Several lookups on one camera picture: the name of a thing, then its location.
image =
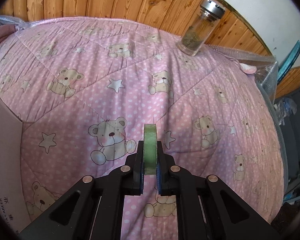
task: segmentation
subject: white star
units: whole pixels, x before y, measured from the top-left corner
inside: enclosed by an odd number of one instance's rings
[[[231,131],[230,131],[230,134],[234,134],[235,136],[237,136],[237,130],[235,129],[235,126],[228,126]]]
[[[22,90],[23,90],[23,92],[26,92],[26,89],[28,88],[28,87],[30,87],[30,80],[24,80],[23,81],[23,84],[21,85],[21,88],[22,88]]]
[[[171,137],[171,131],[167,131],[164,138],[164,145],[168,150],[170,150],[170,143],[174,142],[176,139]]]
[[[201,96],[204,95],[203,93],[200,92],[200,88],[193,88],[193,94],[195,96],[199,96],[199,98],[201,98]]]
[[[78,53],[78,54],[80,54],[81,52],[86,52],[86,51],[84,50],[84,48],[75,48],[75,51],[73,51],[73,53]]]
[[[42,133],[42,138],[43,138],[43,141],[41,141],[39,143],[39,146],[40,147],[44,147],[46,149],[46,153],[49,152],[49,148],[51,146],[56,146],[56,142],[53,140],[53,138],[56,136],[55,133],[52,133],[52,134],[45,134],[44,132]]]
[[[258,163],[258,156],[254,156],[253,158],[251,158],[253,164]]]
[[[114,80],[114,79],[110,78],[109,81],[111,83],[109,85],[107,85],[107,88],[114,89],[116,93],[119,93],[119,88],[125,88],[125,86],[121,84],[123,81],[122,79]]]
[[[158,59],[158,60],[162,60],[162,54],[157,54],[157,55],[154,55],[154,57],[156,58],[156,59]]]

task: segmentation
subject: green tape roll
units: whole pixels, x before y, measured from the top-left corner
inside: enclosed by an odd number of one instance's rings
[[[143,135],[143,163],[145,175],[157,172],[157,126],[145,124]]]

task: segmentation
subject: pink cloth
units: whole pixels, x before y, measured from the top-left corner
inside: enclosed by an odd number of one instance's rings
[[[124,164],[156,123],[158,140],[192,174],[218,175],[267,221],[283,199],[274,123],[253,76],[203,47],[130,21],[61,18],[0,43],[0,97],[24,122],[22,187],[30,218],[84,175]],[[122,239],[177,239],[175,199],[127,196]]]

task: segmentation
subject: wooden headboard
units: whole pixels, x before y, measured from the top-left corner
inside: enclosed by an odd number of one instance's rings
[[[0,14],[37,21],[57,17],[89,16],[137,21],[182,35],[199,11],[201,0],[7,0]],[[268,55],[256,33],[227,10],[208,44]]]

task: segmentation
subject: pink blanket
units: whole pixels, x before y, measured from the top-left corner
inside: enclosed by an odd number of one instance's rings
[[[11,30],[1,26],[0,37]],[[24,122],[22,187],[30,218],[84,175],[121,166],[156,123],[158,139],[192,174],[218,175],[267,221],[283,199],[271,116],[253,76],[203,47],[130,21],[61,18],[10,31],[0,43],[0,97]],[[175,197],[155,176],[125,199],[122,239],[177,239]]]

